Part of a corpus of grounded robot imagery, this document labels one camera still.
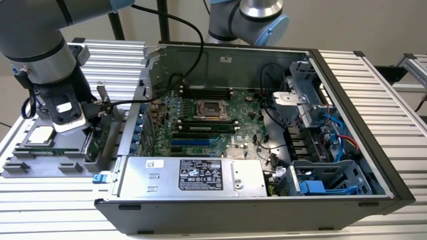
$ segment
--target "black cable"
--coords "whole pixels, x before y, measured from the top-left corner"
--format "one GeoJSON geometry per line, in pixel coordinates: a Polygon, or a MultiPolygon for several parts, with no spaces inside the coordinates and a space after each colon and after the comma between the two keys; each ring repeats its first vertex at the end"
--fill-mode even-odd
{"type": "MultiPolygon", "coordinates": [[[[261,100],[261,102],[259,102],[259,107],[262,107],[263,101],[267,102],[269,99],[270,99],[270,98],[265,97],[265,98],[261,100]]],[[[286,126],[283,126],[283,124],[274,118],[274,116],[271,115],[271,113],[270,113],[269,110],[267,110],[267,107],[265,106],[265,107],[262,107],[262,108],[265,108],[266,114],[269,115],[269,117],[271,118],[271,120],[273,120],[273,121],[283,128],[283,130],[286,131],[286,130],[287,130],[286,126]]]]}
{"type": "Polygon", "coordinates": [[[259,143],[259,145],[258,145],[262,149],[266,149],[266,150],[274,150],[274,149],[279,149],[279,148],[282,148],[282,147],[286,147],[287,145],[286,144],[283,144],[283,145],[281,145],[281,146],[277,146],[277,147],[265,147],[263,145],[262,145],[262,143],[259,143]]]}
{"type": "Polygon", "coordinates": [[[29,90],[30,97],[26,99],[22,108],[21,115],[25,119],[33,119],[37,116],[38,111],[38,102],[37,102],[37,94],[34,90],[29,90]],[[30,115],[27,115],[27,105],[30,103],[30,115]]]}
{"type": "Polygon", "coordinates": [[[202,55],[203,55],[203,49],[205,49],[205,39],[203,39],[203,35],[202,35],[202,32],[201,30],[198,29],[198,27],[189,21],[186,21],[185,19],[179,18],[178,16],[174,16],[174,15],[170,15],[167,13],[163,13],[163,12],[159,12],[157,10],[153,10],[150,8],[146,8],[143,6],[138,6],[138,5],[133,5],[133,8],[141,10],[141,11],[145,11],[145,12],[149,12],[151,14],[158,14],[158,15],[162,15],[175,21],[179,21],[182,22],[183,24],[189,25],[198,33],[199,35],[199,38],[201,38],[201,50],[199,50],[199,55],[198,55],[198,58],[195,60],[195,63],[193,64],[190,70],[185,73],[185,74],[181,74],[181,73],[174,73],[173,76],[170,77],[170,82],[173,82],[173,78],[175,76],[182,76],[181,77],[181,80],[178,80],[174,84],[171,84],[169,86],[169,88],[166,89],[166,91],[163,91],[158,96],[155,96],[153,99],[147,99],[147,100],[126,100],[126,101],[118,101],[118,102],[111,102],[111,103],[107,103],[103,108],[107,109],[110,107],[114,107],[114,106],[118,106],[118,105],[122,105],[122,104],[146,104],[146,103],[151,103],[153,101],[158,100],[159,98],[162,98],[183,81],[185,79],[189,77],[189,75],[193,73],[193,71],[195,70],[199,62],[201,62],[201,59],[202,59],[202,55]]]}
{"type": "Polygon", "coordinates": [[[267,134],[262,137],[262,139],[258,141],[258,146],[262,148],[262,149],[266,149],[266,150],[274,150],[274,149],[279,149],[282,147],[286,147],[287,145],[283,144],[281,146],[277,146],[277,147],[266,147],[262,145],[262,141],[265,140],[265,138],[267,137],[267,134]]]}
{"type": "Polygon", "coordinates": [[[281,68],[281,71],[282,71],[282,74],[285,76],[286,74],[286,70],[283,69],[283,67],[281,66],[279,63],[275,63],[275,62],[270,62],[267,63],[262,68],[261,68],[261,72],[259,72],[259,89],[261,89],[261,93],[263,94],[263,72],[265,72],[265,69],[270,66],[270,65],[274,65],[274,66],[278,66],[281,68]]]}
{"type": "Polygon", "coordinates": [[[426,101],[421,101],[418,104],[418,107],[415,108],[415,112],[418,112],[422,109],[422,106],[425,104],[426,101]]]}
{"type": "Polygon", "coordinates": [[[330,158],[330,154],[329,154],[329,150],[326,148],[326,146],[323,146],[322,144],[322,136],[326,135],[326,134],[330,134],[329,131],[325,131],[322,132],[319,135],[318,135],[318,144],[319,144],[319,148],[321,148],[321,151],[322,151],[322,156],[325,155],[326,156],[326,160],[331,163],[331,158],[330,158]]]}
{"type": "Polygon", "coordinates": [[[13,126],[10,124],[6,124],[4,122],[0,122],[0,125],[8,127],[8,128],[13,128],[13,126]]]}
{"type": "Polygon", "coordinates": [[[209,8],[207,0],[203,0],[203,3],[205,3],[205,8],[206,8],[207,14],[211,15],[211,11],[210,11],[210,8],[209,8]]]}

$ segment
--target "circuit board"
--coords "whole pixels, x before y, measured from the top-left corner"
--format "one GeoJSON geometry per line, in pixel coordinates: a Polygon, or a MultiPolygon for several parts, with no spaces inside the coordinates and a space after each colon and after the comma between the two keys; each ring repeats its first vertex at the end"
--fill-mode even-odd
{"type": "Polygon", "coordinates": [[[238,122],[239,127],[235,133],[209,133],[210,143],[206,146],[173,145],[177,139],[174,134],[181,133],[179,120],[193,120],[198,115],[198,101],[199,99],[183,99],[179,93],[173,91],[162,99],[165,107],[155,107],[159,111],[157,115],[167,116],[167,119],[155,121],[154,156],[230,157],[227,156],[227,150],[243,149],[245,159],[269,159],[269,151],[259,148],[254,140],[255,135],[258,140],[266,135],[266,126],[263,118],[259,116],[259,101],[254,99],[254,93],[247,90],[235,90],[233,98],[222,100],[226,102],[227,117],[238,122]]]}

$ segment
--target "blue latch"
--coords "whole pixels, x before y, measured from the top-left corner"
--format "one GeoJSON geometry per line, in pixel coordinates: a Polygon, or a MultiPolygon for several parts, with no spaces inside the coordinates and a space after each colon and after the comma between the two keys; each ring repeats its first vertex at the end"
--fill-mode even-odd
{"type": "Polygon", "coordinates": [[[106,184],[107,183],[107,177],[109,175],[105,174],[95,174],[93,178],[94,184],[106,184]]]}
{"type": "Polygon", "coordinates": [[[327,192],[322,181],[303,181],[301,184],[301,192],[303,194],[325,194],[327,192]]]}

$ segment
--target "sticker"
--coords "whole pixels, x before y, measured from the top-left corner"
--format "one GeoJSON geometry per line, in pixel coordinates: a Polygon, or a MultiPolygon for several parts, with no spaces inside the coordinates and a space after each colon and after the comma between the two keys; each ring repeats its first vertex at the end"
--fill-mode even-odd
{"type": "Polygon", "coordinates": [[[221,62],[221,63],[231,64],[231,63],[233,63],[233,60],[234,60],[233,57],[230,57],[230,56],[222,56],[221,59],[219,59],[219,62],[221,62]]]}
{"type": "Polygon", "coordinates": [[[178,187],[182,191],[223,190],[222,160],[181,160],[178,187]]]}
{"type": "Polygon", "coordinates": [[[166,165],[165,160],[147,160],[146,168],[147,169],[161,169],[166,165]]]}

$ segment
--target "robotic arm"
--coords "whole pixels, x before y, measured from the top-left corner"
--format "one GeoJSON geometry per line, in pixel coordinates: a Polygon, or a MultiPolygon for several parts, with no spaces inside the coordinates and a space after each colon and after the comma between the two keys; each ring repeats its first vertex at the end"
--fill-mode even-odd
{"type": "Polygon", "coordinates": [[[117,12],[134,2],[0,0],[0,52],[11,61],[34,104],[35,92],[41,92],[59,133],[90,126],[82,104],[95,100],[61,29],[117,12]]]}
{"type": "Polygon", "coordinates": [[[211,0],[209,43],[275,46],[290,25],[283,0],[211,0]]]}

